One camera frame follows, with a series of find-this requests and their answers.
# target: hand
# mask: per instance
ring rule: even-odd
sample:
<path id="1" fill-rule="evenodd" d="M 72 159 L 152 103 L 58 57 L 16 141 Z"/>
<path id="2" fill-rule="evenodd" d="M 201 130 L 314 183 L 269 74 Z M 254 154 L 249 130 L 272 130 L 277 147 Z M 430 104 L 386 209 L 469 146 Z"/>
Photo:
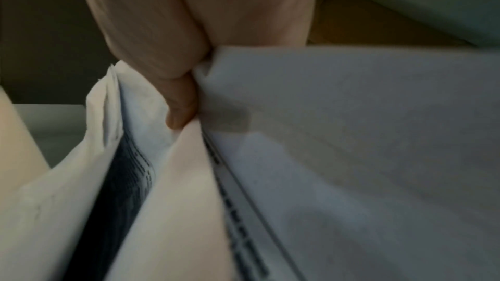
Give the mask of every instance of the hand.
<path id="1" fill-rule="evenodd" d="M 111 52 L 163 95 L 167 125 L 196 114 L 191 69 L 219 45 L 304 45 L 314 0 L 87 0 Z"/>

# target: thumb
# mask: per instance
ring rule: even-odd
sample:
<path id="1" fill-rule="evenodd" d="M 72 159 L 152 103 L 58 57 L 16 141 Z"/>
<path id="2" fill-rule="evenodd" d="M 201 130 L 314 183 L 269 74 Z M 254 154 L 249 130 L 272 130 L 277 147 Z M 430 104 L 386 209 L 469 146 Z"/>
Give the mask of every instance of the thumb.
<path id="1" fill-rule="evenodd" d="M 167 126 L 181 129 L 198 112 L 198 93 L 191 73 L 174 79 L 150 80 L 168 104 Z"/>

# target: skin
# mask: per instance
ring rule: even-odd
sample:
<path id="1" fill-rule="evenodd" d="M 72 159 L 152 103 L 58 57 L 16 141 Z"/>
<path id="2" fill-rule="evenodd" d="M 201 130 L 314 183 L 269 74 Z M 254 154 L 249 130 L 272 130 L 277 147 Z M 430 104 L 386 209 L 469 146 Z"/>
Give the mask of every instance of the skin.
<path id="1" fill-rule="evenodd" d="M 191 69 L 219 45 L 301 46 L 314 0 L 87 0 L 111 52 L 165 98 L 185 126 L 198 96 Z"/>

